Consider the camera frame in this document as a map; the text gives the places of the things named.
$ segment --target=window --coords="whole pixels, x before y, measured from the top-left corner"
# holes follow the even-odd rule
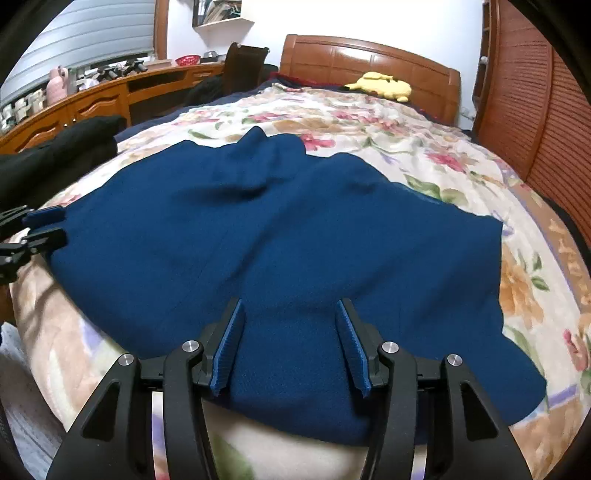
[[[52,68],[82,67],[154,52],[156,0],[73,0],[39,34],[0,89],[2,104],[49,78]]]

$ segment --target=wooden desk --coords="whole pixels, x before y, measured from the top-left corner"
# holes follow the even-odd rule
[[[171,67],[130,75],[64,98],[0,137],[0,153],[18,153],[50,140],[77,121],[98,115],[121,115],[131,126],[129,106],[178,90],[189,89],[204,78],[222,72],[222,63]]]

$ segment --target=bed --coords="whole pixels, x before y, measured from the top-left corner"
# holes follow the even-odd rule
[[[280,73],[342,85],[368,70],[405,80],[412,108],[360,93],[289,87],[280,79],[234,103],[202,106],[119,143],[119,155],[47,205],[69,205],[117,171],[182,140],[218,147],[254,125],[296,134],[311,155],[350,152],[390,181],[503,222],[499,302],[505,336],[547,380],[547,396],[513,425],[534,479],[561,459],[591,406],[591,279],[559,216],[503,160],[448,126],[457,117],[459,74],[396,48],[347,38],[288,35]],[[431,122],[421,111],[440,123]],[[41,258],[12,285],[15,317],[33,375],[68,428],[122,349],[69,300]],[[358,478],[366,449],[278,432],[204,403],[212,447],[225,478]],[[157,478],[167,478],[161,396],[152,403]],[[425,450],[415,454],[422,478]]]

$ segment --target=wooden wardrobe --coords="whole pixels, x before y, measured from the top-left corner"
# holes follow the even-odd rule
[[[488,7],[476,138],[567,210],[591,245],[591,106],[550,43],[509,0]]]

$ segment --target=wooden window trim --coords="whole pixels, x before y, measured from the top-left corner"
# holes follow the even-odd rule
[[[154,11],[154,52],[159,60],[168,58],[168,3],[156,0]]]

